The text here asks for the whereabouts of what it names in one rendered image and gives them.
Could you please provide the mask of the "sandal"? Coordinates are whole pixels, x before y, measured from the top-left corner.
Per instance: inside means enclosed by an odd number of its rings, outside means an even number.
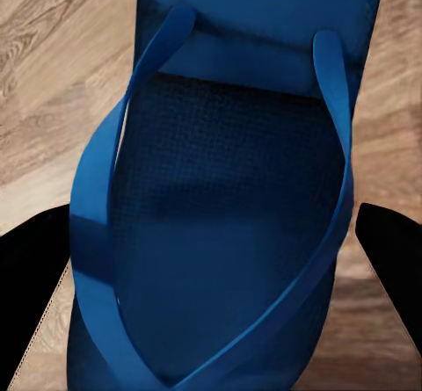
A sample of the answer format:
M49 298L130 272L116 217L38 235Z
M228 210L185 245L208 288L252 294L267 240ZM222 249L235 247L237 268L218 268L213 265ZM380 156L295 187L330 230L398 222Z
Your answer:
M289 391L353 213L381 0L137 0L76 169L68 391Z

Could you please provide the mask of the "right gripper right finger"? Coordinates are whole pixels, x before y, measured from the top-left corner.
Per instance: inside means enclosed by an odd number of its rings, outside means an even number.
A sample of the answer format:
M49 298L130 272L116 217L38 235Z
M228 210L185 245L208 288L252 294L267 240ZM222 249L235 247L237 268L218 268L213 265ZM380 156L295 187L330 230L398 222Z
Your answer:
M422 225L362 203L355 234L422 356Z

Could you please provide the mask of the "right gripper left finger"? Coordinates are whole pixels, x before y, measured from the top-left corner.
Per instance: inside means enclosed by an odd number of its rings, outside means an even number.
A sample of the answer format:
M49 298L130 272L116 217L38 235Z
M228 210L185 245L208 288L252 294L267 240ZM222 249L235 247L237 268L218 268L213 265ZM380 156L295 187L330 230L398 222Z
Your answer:
M10 385L69 258L69 204L0 237L0 391Z

